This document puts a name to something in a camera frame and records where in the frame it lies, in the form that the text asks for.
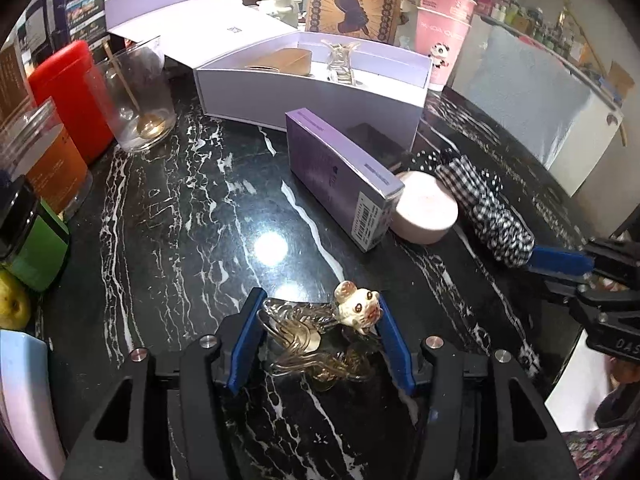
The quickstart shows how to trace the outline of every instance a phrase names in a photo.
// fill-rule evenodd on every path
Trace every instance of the green jar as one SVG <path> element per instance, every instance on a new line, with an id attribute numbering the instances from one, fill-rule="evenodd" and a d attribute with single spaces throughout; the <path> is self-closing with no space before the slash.
<path id="1" fill-rule="evenodd" d="M 24 176 L 0 190 L 0 263 L 43 292 L 62 268 L 69 230 Z"/>

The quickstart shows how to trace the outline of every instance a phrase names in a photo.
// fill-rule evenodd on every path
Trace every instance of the gold spoon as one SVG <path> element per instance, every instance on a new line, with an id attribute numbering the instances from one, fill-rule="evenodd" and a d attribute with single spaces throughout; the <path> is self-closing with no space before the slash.
<path id="1" fill-rule="evenodd" d="M 124 75 L 120 70 L 120 65 L 118 64 L 115 57 L 113 56 L 113 53 L 111 52 L 111 48 L 109 47 L 109 43 L 107 43 L 107 41 L 104 40 L 102 42 L 102 46 L 104 47 L 104 51 L 107 53 L 107 57 L 109 58 L 109 61 L 111 61 L 111 65 L 113 66 L 113 69 L 116 71 L 116 75 L 118 76 L 118 78 L 120 78 L 120 81 L 124 86 L 124 89 L 127 91 L 127 94 L 129 95 L 134 108 L 138 112 L 138 115 L 139 115 L 138 126 L 136 127 L 136 130 L 138 131 L 138 135 L 143 139 L 147 139 L 147 140 L 155 139 L 157 136 L 161 135 L 162 132 L 164 132 L 165 120 L 163 118 L 158 117 L 155 114 L 143 114 L 143 115 L 141 114 L 140 105 L 138 104 L 137 99 L 133 95 L 131 88 L 129 88 L 129 85 L 126 79 L 124 79 Z"/>

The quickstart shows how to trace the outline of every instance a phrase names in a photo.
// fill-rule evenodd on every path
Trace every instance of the white box lid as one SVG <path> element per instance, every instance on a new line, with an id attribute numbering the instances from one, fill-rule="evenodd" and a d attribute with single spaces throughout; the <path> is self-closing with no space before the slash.
<path id="1" fill-rule="evenodd" d="M 135 42 L 160 36 L 164 54 L 191 68 L 297 30 L 237 0 L 106 0 L 105 14 L 109 32 Z"/>

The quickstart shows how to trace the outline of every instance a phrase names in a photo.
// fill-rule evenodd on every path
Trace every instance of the black marble countertop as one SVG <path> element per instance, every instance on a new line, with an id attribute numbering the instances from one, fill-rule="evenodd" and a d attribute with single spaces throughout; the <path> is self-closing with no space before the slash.
<path id="1" fill-rule="evenodd" d="M 145 155 L 110 150 L 70 223 L 71 254 L 42 302 L 54 412 L 66 449 L 133 348 L 185 348 L 237 312 L 253 286 L 325 301 L 338 282 L 406 304 L 425 336 L 505 348 L 549 393 L 579 326 L 526 294 L 459 219 L 437 244 L 391 232 L 363 254 L 289 171 L 286 134 L 202 115 L 187 77 L 172 80 L 175 131 Z M 588 232 L 558 184 L 494 121 L 452 91 L 430 95 L 415 150 L 456 146 L 502 176 L 504 198 L 540 244 L 575 247 Z M 300 378 L 253 377 L 225 406 L 247 478 L 400 478 L 420 406 L 382 370 L 314 392 Z M 186 479 L 172 430 L 174 476 Z"/>

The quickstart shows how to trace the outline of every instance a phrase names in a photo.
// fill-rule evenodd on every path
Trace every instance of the white box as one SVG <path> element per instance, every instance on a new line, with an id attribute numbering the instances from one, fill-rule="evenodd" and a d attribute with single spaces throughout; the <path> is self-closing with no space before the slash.
<path id="1" fill-rule="evenodd" d="M 161 37 L 163 52 L 194 69 L 204 113 L 286 129 L 285 113 L 308 108 L 344 131 L 369 123 L 411 148 L 431 75 L 431 59 L 374 41 L 300 32 L 235 0 L 107 0 L 110 32 L 139 42 Z M 351 54 L 357 86 L 328 81 L 332 43 L 360 43 Z M 244 70 L 286 47 L 312 52 L 311 76 Z"/>

